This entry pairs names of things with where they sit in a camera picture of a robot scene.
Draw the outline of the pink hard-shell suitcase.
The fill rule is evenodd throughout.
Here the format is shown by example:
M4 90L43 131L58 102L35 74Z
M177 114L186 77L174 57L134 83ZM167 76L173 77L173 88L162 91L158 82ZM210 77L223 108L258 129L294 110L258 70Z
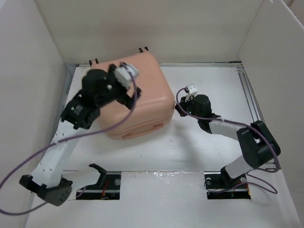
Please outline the pink hard-shell suitcase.
M175 106L175 98L165 75L147 47L129 57L94 62L91 69L107 71L111 63L119 65L121 62L132 64L139 71L135 82L142 92L126 122L106 132L109 138L115 140L131 139L163 128L171 120Z

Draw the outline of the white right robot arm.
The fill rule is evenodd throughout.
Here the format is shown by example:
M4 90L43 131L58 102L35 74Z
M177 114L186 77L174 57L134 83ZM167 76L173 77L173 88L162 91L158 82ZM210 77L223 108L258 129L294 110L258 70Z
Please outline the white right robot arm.
M201 130L231 138L239 143L242 155L220 170L219 181L231 187L241 175L274 160L275 171L281 169L278 156L281 149L263 121L250 125L224 120L212 112L211 102L206 95L187 96L177 100L175 109L180 116L190 116L198 121Z

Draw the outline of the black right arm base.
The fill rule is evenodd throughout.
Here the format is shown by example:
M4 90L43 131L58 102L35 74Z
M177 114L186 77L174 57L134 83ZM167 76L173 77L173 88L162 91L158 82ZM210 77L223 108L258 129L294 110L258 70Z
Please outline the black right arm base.
M250 191L246 182L246 175L242 174L236 179L224 182L220 172L206 171L204 172L204 187L207 191L207 199L209 200L250 200Z

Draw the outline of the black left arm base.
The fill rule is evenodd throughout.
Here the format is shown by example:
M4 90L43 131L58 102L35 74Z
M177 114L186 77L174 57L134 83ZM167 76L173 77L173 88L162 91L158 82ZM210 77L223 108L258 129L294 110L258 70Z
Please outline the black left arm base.
M85 186L76 192L76 200L119 200L121 173L108 173L103 184Z

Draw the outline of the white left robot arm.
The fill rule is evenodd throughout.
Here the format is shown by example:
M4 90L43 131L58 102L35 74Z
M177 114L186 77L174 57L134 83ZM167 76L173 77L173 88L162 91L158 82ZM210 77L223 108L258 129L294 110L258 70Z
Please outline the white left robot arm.
M63 170L80 138L89 136L100 109L117 101L132 113L141 89L135 79L139 71L131 64L110 64L107 71L89 70L81 81L81 89L67 103L51 144L37 167L20 178L20 184L54 206L62 205L78 189L103 187L107 171L92 163L80 171L64 174Z

